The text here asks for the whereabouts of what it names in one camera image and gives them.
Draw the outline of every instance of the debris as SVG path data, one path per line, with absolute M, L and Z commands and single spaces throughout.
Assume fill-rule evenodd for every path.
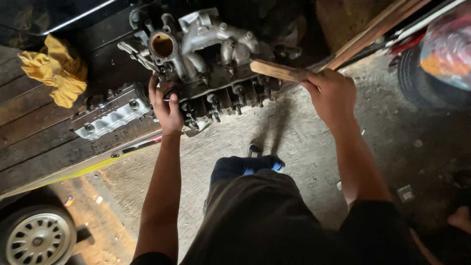
M 423 145 L 422 140 L 415 140 L 415 142 L 414 142 L 415 147 L 422 147 L 422 145 Z
M 98 196 L 97 200 L 95 201 L 97 204 L 100 204 L 100 202 L 103 200 L 103 197 Z
M 73 203 L 74 200 L 75 200 L 75 199 L 74 199 L 72 196 L 69 196 L 69 198 L 67 199 L 67 201 L 64 203 L 64 206 L 65 206 L 65 207 L 70 206 L 70 205 Z
M 415 198 L 414 192 L 412 191 L 411 185 L 404 186 L 398 190 L 398 195 L 401 201 L 408 202 Z

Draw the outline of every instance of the yellow rag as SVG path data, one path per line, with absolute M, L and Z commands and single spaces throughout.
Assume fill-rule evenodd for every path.
M 53 87 L 49 96 L 66 108 L 87 88 L 87 64 L 70 48 L 66 40 L 48 35 L 40 52 L 24 51 L 18 56 L 21 68 L 31 78 Z

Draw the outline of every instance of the wooden handle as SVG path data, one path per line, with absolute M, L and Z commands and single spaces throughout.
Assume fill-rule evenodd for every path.
M 250 63 L 250 69 L 258 74 L 299 83 L 307 80 L 310 73 L 304 69 L 292 68 L 258 59 Z

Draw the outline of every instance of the hubcap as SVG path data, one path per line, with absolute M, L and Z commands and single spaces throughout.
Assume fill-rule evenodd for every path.
M 7 260 L 11 265 L 50 265 L 66 252 L 70 228 L 59 215 L 44 213 L 26 218 L 11 232 Z

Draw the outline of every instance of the person's left hand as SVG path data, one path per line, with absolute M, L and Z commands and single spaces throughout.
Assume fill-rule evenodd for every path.
M 179 110 L 178 96 L 170 95 L 169 102 L 163 100 L 163 93 L 173 86 L 173 82 L 159 83 L 159 75 L 154 74 L 149 82 L 149 98 L 154 113 L 162 126 L 162 135 L 181 135 L 183 128 L 183 116 Z

